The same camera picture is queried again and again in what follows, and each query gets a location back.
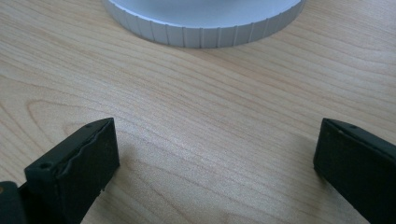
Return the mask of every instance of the ridged edge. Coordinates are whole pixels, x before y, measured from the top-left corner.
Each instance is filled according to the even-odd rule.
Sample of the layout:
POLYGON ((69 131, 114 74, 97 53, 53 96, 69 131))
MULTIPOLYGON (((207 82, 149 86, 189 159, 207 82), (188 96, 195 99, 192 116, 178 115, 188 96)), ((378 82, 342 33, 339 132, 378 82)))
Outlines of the ridged edge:
POLYGON ((111 0, 102 0, 106 10, 125 29, 148 40, 183 48, 213 49, 253 42, 272 35, 294 21, 306 0, 264 21, 234 27, 189 28, 162 24, 133 15, 111 0))

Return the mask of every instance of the gray plastic lid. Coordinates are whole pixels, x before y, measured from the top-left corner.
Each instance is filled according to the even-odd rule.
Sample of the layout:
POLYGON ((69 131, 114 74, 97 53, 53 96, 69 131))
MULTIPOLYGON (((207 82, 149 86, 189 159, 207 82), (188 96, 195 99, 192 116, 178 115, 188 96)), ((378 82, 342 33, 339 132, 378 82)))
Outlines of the gray plastic lid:
POLYGON ((283 29, 305 0, 102 0, 136 35, 166 45, 221 48, 255 41, 283 29))

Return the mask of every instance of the black object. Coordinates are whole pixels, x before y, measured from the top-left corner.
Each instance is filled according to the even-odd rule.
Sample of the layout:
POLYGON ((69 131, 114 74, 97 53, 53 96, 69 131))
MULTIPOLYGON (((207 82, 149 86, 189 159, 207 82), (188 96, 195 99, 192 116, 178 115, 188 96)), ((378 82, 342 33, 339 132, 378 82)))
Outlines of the black object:
POLYGON ((315 170, 371 223, 396 223, 396 146, 354 125, 321 124, 315 170))
POLYGON ((119 166, 114 119, 87 124, 26 167, 22 186, 0 182, 0 223, 80 223, 119 166))

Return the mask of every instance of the wooden table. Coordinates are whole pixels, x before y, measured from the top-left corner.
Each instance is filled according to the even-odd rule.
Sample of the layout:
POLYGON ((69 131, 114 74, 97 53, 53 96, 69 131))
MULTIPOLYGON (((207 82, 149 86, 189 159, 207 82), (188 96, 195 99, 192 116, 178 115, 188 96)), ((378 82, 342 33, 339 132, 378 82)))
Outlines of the wooden table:
POLYGON ((100 0, 2 0, 0 179, 113 117, 121 168, 83 223, 365 223, 312 160, 322 118, 396 144, 395 11, 308 0, 264 40, 179 49, 100 0))

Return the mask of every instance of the light wood tabletop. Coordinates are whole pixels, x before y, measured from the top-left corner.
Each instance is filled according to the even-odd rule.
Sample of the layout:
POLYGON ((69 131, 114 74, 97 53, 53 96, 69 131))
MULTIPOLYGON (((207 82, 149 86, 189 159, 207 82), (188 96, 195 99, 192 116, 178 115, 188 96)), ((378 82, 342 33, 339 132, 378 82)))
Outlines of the light wood tabletop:
POLYGON ((120 169, 83 223, 366 223, 313 156, 323 118, 396 144, 395 11, 308 0, 263 40, 181 49, 100 0, 1 0, 0 180, 112 117, 120 169))

